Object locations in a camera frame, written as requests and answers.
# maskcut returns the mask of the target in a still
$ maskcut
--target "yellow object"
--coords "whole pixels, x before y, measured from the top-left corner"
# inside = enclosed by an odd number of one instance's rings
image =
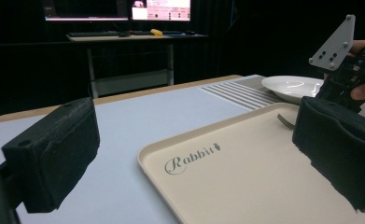
[[[160,30],[151,29],[150,32],[154,35],[162,36],[162,31]]]

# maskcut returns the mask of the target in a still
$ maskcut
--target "person's hand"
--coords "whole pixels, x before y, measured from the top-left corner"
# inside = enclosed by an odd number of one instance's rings
[[[365,48],[365,40],[354,40],[353,47],[350,50],[352,55],[358,54]],[[355,87],[351,91],[351,98],[354,100],[365,100],[365,84]]]

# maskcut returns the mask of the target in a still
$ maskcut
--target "desk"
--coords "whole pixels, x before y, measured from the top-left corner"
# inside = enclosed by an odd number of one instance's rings
[[[245,107],[204,89],[214,90],[213,87],[223,84],[251,83],[251,80],[258,81],[258,78],[260,76],[226,78],[216,83],[201,82],[196,83],[199,86],[184,86],[171,91],[168,90],[172,87],[167,87],[166,91],[144,92],[139,97],[126,96],[117,101],[107,98],[104,99],[106,102],[101,102],[101,98],[97,99],[95,108],[101,135],[97,158],[59,210],[48,214],[27,214],[22,204],[17,209],[21,222],[177,223],[141,172],[137,153],[162,139],[246,113],[249,110]],[[0,148],[41,118],[43,115],[0,122]],[[0,162],[3,160],[0,150]],[[289,212],[293,214],[299,209],[304,209],[304,204],[297,205],[296,211]],[[272,214],[270,209],[261,212],[264,216]],[[365,223],[365,214],[350,213],[356,218],[349,220],[349,223]]]
[[[168,48],[167,46],[173,46],[171,49],[165,49],[164,51],[168,52],[168,59],[169,64],[166,66],[166,64],[160,64],[161,69],[163,71],[163,74],[166,74],[165,76],[161,76],[162,78],[162,84],[174,84],[174,75],[177,76],[177,73],[182,73],[181,70],[174,72],[174,60],[171,56],[175,56],[176,59],[178,57],[177,51],[178,51],[178,45],[203,45],[205,46],[208,42],[213,41],[214,39],[209,38],[205,35],[196,35],[196,36],[189,36],[189,35],[181,35],[181,36],[172,36],[172,37],[161,37],[161,38],[151,38],[151,37],[121,37],[116,39],[90,39],[86,41],[63,41],[63,42],[40,42],[40,43],[15,43],[15,44],[0,44],[0,95],[3,95],[8,97],[9,95],[13,95],[14,88],[12,85],[9,85],[7,82],[9,79],[8,77],[14,77],[14,79],[17,79],[17,76],[15,76],[15,71],[11,69],[13,67],[12,64],[15,62],[17,64],[23,64],[19,63],[19,61],[23,61],[23,56],[25,55],[38,55],[36,58],[38,59],[35,64],[32,64],[31,66],[23,66],[23,72],[21,71],[21,83],[18,82],[16,85],[19,86],[25,86],[23,85],[25,80],[30,80],[30,78],[38,78],[39,76],[44,76],[44,78],[48,78],[51,82],[54,82],[56,84],[61,83],[65,86],[70,86],[73,88],[63,88],[63,93],[60,95],[54,95],[52,94],[50,97],[54,97],[56,99],[61,99],[62,97],[66,97],[67,99],[70,99],[70,96],[76,97],[77,92],[82,92],[83,94],[87,93],[88,84],[91,80],[98,78],[100,74],[94,74],[90,73],[90,68],[87,66],[87,57],[89,56],[90,52],[95,52],[93,49],[106,49],[106,48],[113,48],[118,49],[118,47],[123,47],[123,49],[128,49],[130,47],[134,49],[140,49],[140,52],[143,50],[148,50],[147,46],[150,46],[151,49],[156,49],[159,47],[159,49],[163,50],[163,47]],[[164,63],[166,62],[165,54],[161,55],[161,58],[164,60]],[[175,67],[178,67],[178,62],[175,59]],[[191,60],[188,59],[186,62],[180,62],[179,64],[189,63]],[[145,68],[145,66],[149,66],[148,63],[143,63],[142,68]],[[122,69],[122,71],[119,72],[120,75],[135,73],[135,72],[141,72],[140,69],[132,69],[133,71],[130,71],[128,69],[128,66],[126,69]],[[203,66],[197,66],[194,70],[192,70],[189,75],[194,78],[202,78],[200,77],[202,74],[208,74],[211,77],[214,77],[210,73],[201,71],[203,69],[206,69],[206,62],[203,62]],[[155,77],[159,78],[157,74],[143,74],[148,75],[147,77]],[[184,80],[185,78],[181,78],[179,81],[176,82],[186,82],[187,80]],[[39,83],[40,85],[43,85],[45,88],[51,87],[51,82],[44,82],[42,83],[42,79],[39,81],[31,82],[32,83]],[[159,82],[157,83],[150,83],[148,81],[130,81],[130,83],[140,83],[140,84],[156,84],[159,85]],[[35,95],[41,95],[48,93],[38,92],[35,93]]]
[[[203,35],[131,35],[128,37],[118,36],[96,36],[96,37],[68,37],[74,42],[87,42],[87,41],[124,41],[129,39],[135,40],[156,40],[156,39],[169,39],[175,36],[183,36],[185,38],[197,38],[203,37]],[[174,85],[174,45],[166,45],[167,53],[167,68],[160,71],[151,71],[141,74],[127,75],[123,77],[109,77],[109,78],[96,78],[93,55],[91,48],[87,48],[87,57],[89,62],[89,71],[91,79],[91,92],[93,98],[98,98],[100,95],[107,95],[110,93],[116,93],[120,91],[130,91],[131,89],[141,89],[156,85]]]

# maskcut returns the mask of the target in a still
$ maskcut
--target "keyboard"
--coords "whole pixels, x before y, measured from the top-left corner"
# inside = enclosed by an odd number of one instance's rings
[[[183,35],[180,31],[161,31],[163,35]],[[150,31],[133,31],[133,35],[153,35]]]
[[[70,37],[94,37],[94,36],[118,36],[120,32],[104,31],[104,32],[72,32],[67,35]]]

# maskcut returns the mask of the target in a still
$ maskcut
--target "wooden table edge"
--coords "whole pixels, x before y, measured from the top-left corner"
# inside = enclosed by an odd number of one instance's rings
[[[173,85],[173,86],[165,86],[165,87],[159,87],[159,88],[149,89],[149,90],[144,90],[144,91],[134,91],[134,92],[123,93],[123,94],[118,94],[118,95],[106,96],[106,97],[102,97],[102,98],[93,99],[93,101],[94,101],[95,105],[101,105],[101,104],[111,103],[111,102],[115,102],[115,101],[131,99],[134,97],[150,95],[150,94],[154,94],[154,93],[158,93],[158,92],[174,91],[174,90],[179,90],[179,89],[184,89],[184,88],[189,88],[189,87],[194,87],[194,86],[200,86],[200,85],[205,85],[205,84],[210,84],[210,83],[215,83],[215,82],[220,82],[220,81],[226,81],[226,80],[230,80],[230,79],[234,79],[234,78],[238,78],[238,77],[241,77],[241,76],[229,75],[229,76],[225,76],[225,77],[214,77],[214,78],[209,78],[209,79],[204,79],[204,80],[199,80],[199,81],[177,84],[177,85]],[[32,110],[26,110],[26,111],[1,115],[0,122],[14,120],[14,119],[25,119],[25,118],[30,118],[30,117],[34,117],[34,116],[40,116],[40,115],[47,115],[51,111],[55,110],[57,107],[58,107],[58,105],[54,105],[54,106],[48,106],[48,107],[43,107],[43,108],[38,108],[38,109],[32,109]]]

